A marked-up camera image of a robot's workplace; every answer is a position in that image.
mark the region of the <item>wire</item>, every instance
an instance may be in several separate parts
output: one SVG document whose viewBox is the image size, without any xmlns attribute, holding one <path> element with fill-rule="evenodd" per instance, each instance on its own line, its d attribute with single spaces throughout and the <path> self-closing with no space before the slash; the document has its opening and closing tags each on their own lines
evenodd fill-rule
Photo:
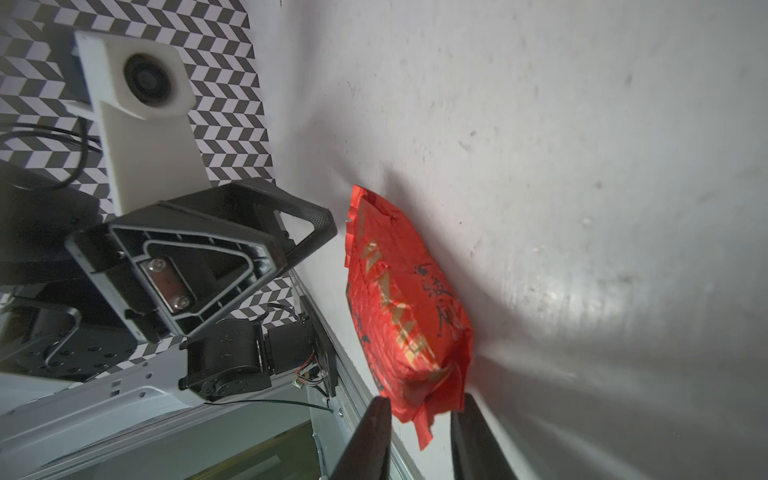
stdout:
<svg viewBox="0 0 768 480">
<path fill-rule="evenodd" d="M 33 128 L 35 130 L 57 131 L 60 134 L 67 134 L 71 135 L 72 137 L 76 135 L 76 133 L 72 130 L 67 130 L 65 128 L 49 127 L 48 125 L 26 124 L 23 122 L 13 123 L 9 121 L 0 121 L 0 128 Z M 101 139 L 99 137 L 92 137 L 91 135 L 88 135 L 88 140 L 94 142 L 96 145 L 101 145 Z"/>
<path fill-rule="evenodd" d="M 9 125 L 11 125 L 12 127 L 33 128 L 33 130 L 17 130 L 17 131 L 9 131 L 7 133 L 0 134 L 0 144 L 5 144 L 5 142 L 11 140 L 12 138 L 36 137 L 36 138 L 51 138 L 52 140 L 60 141 L 63 144 L 78 145 L 80 147 L 80 160 L 78 161 L 78 166 L 74 169 L 74 172 L 72 172 L 72 174 L 69 177 L 59 181 L 54 185 L 50 185 L 47 187 L 26 187 L 24 185 L 11 184 L 13 187 L 16 187 L 21 190 L 43 192 L 43 191 L 59 190 L 61 188 L 67 187 L 72 182 L 77 180 L 82 175 L 83 170 L 85 170 L 85 164 L 86 164 L 86 161 L 88 160 L 88 151 L 92 151 L 100 155 L 103 154 L 101 149 L 93 147 L 88 144 L 88 141 L 93 141 L 96 144 L 99 144 L 99 140 L 96 137 L 88 136 L 88 126 L 85 123 L 85 119 L 82 117 L 78 117 L 78 127 L 80 129 L 80 134 L 76 134 L 73 131 L 65 130 L 63 128 L 49 127 L 48 125 L 34 125 L 34 124 L 24 124 L 24 123 L 19 123 L 19 124 L 2 123 L 0 124 L 0 127 L 7 127 Z"/>
<path fill-rule="evenodd" d="M 322 394 L 324 397 L 326 397 L 326 398 L 329 398 L 329 396 L 328 396 L 328 394 L 326 393 L 326 391 L 325 391 L 325 390 L 323 390 L 323 389 L 321 389 L 319 386 L 317 386 L 317 385 L 312 385 L 312 388 L 314 388 L 315 390 L 317 390 L 318 392 L 320 392 L 320 393 L 321 393 L 321 394 Z"/>
<path fill-rule="evenodd" d="M 310 364 L 310 362 L 312 362 L 312 359 L 313 359 L 313 358 L 315 358 L 315 353 L 314 353 L 314 352 L 312 352 L 312 355 L 310 355 L 310 357 L 309 357 L 308 359 L 306 359 L 306 362 L 304 362 L 304 364 L 303 364 L 303 365 L 301 365 L 299 368 L 297 368 L 297 369 L 296 369 L 296 374 L 297 374 L 297 375 L 299 375 L 299 372 L 301 372 L 302 370 L 304 370 L 304 367 L 306 367 L 307 365 L 309 365 L 309 364 Z"/>
<path fill-rule="evenodd" d="M 296 312 L 294 312 L 292 308 L 285 306 L 282 303 L 268 303 L 266 306 L 271 306 L 272 308 L 277 308 L 279 310 L 285 310 L 286 312 L 290 313 L 293 318 L 297 320 L 301 320 L 299 316 L 296 315 Z"/>
<path fill-rule="evenodd" d="M 305 402 L 294 402 L 293 400 L 269 400 L 269 399 L 256 399 L 256 400 L 235 400 L 234 402 L 226 402 L 226 403 L 212 403 L 212 402 L 205 402 L 203 405 L 216 405 L 216 406 L 224 406 L 224 405 L 234 405 L 235 403 L 255 403 L 255 402 L 267 402 L 267 403 L 289 403 L 290 405 L 299 405 L 299 406 L 305 406 L 310 407 L 312 409 L 320 409 L 320 410 L 327 410 L 328 412 L 333 413 L 333 409 L 329 409 L 328 407 L 320 406 L 320 405 L 314 405 L 312 403 L 305 403 Z"/>
</svg>

